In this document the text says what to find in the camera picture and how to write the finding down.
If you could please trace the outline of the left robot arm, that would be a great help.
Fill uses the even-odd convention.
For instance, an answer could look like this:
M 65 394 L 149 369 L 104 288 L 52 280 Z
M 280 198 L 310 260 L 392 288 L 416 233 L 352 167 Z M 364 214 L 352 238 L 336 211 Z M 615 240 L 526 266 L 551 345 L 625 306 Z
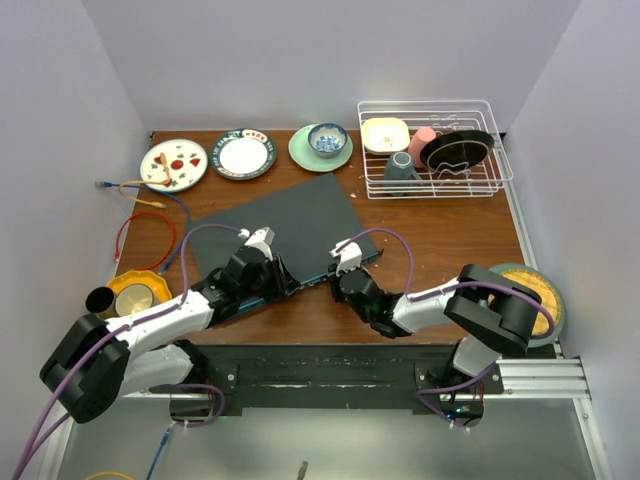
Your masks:
M 300 287 L 280 255 L 243 246 L 226 266 L 170 301 L 111 320 L 78 318 L 39 377 L 78 423 L 94 420 L 138 390 L 176 384 L 196 392 L 206 383 L 207 368 L 176 338 L 227 321 L 248 301 L 276 302 Z

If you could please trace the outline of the black network switch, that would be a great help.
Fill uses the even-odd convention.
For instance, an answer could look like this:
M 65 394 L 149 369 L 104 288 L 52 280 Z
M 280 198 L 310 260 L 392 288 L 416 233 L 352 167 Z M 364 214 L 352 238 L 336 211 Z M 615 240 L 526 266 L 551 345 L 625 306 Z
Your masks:
M 188 224 L 189 246 L 203 279 L 193 285 L 214 308 L 219 325 L 262 305 L 252 292 L 258 264 L 267 259 L 244 245 L 262 227 L 275 232 L 273 257 L 280 254 L 301 290 L 328 279 L 329 251 L 364 230 L 335 176 L 322 175 Z

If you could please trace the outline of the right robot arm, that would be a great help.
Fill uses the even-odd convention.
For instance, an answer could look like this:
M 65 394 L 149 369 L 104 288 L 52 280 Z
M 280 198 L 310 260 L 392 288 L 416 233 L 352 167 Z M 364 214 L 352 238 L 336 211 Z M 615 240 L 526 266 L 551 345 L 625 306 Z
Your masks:
M 478 265 L 419 293 L 390 293 L 361 267 L 333 263 L 328 278 L 335 301 L 348 304 L 380 335 L 395 339 L 451 321 L 467 336 L 459 341 L 426 395 L 466 393 L 502 356 L 522 357 L 533 338 L 553 334 L 555 322 L 535 290 Z

